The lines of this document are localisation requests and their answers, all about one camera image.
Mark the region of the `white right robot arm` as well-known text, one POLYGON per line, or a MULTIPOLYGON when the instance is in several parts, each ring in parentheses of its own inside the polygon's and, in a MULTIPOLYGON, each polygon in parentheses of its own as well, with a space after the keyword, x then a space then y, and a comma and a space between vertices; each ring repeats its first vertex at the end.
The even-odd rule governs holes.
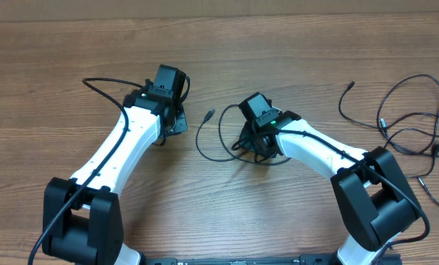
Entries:
POLYGON ((348 238, 333 253, 300 255, 299 264, 401 264, 399 255, 386 252, 423 212, 391 152, 342 144, 261 93, 239 109, 246 122, 234 148, 299 160, 331 183, 348 238))

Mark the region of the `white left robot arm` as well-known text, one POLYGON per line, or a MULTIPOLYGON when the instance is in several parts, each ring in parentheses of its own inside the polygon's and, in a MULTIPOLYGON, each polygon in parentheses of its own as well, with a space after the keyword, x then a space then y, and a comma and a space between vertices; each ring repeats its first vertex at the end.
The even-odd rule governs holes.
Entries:
POLYGON ((141 156, 152 145, 188 129, 183 102, 189 77, 161 65, 154 80, 117 102, 116 126, 91 159, 69 179, 54 177, 43 195, 43 230, 28 258, 44 254, 73 264, 145 264, 124 242, 119 198, 141 156))

